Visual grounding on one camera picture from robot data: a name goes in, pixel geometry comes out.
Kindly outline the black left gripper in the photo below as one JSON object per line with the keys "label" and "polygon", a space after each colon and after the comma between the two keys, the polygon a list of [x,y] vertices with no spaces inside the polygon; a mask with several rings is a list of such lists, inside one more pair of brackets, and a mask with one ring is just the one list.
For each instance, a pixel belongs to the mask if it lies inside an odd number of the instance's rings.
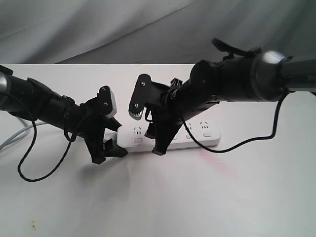
{"label": "black left gripper", "polygon": [[100,100],[94,97],[85,103],[71,104],[64,114],[64,136],[74,142],[79,136],[84,139],[93,163],[103,163],[106,158],[123,158],[128,151],[113,138],[103,143],[105,128],[118,131],[122,126],[114,117],[103,117]]}

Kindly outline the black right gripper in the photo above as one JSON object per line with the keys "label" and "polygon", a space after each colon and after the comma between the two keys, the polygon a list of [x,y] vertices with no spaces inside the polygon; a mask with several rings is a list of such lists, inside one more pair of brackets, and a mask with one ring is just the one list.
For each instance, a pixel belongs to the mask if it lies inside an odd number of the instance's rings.
{"label": "black right gripper", "polygon": [[152,153],[163,156],[180,130],[182,121],[200,114],[200,82],[186,81],[181,84],[180,81],[173,81],[168,86],[152,81],[145,108],[145,114],[152,116],[145,137],[155,138]]}

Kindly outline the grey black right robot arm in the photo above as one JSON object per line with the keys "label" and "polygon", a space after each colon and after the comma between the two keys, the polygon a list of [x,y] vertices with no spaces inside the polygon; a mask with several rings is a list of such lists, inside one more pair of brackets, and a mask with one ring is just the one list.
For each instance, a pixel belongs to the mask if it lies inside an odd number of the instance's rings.
{"label": "grey black right robot arm", "polygon": [[154,154],[164,155],[187,120],[222,101],[281,105],[290,93],[316,91],[315,56],[285,56],[259,47],[244,51],[212,42],[227,56],[220,62],[199,61],[186,82],[174,79],[168,86],[144,76],[149,88],[145,108],[152,116],[146,136],[155,140]]}

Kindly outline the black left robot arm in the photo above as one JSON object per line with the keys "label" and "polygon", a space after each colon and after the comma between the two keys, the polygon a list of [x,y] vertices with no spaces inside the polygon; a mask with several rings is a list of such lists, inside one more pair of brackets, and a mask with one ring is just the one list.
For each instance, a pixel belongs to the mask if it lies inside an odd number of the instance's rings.
{"label": "black left robot arm", "polygon": [[92,162],[103,163],[107,157],[122,158],[127,150],[109,139],[106,129],[117,131],[121,124],[115,119],[116,102],[110,87],[102,86],[96,97],[82,103],[61,96],[41,82],[20,79],[9,68],[0,68],[0,109],[25,120],[41,120],[64,133],[84,139]]}

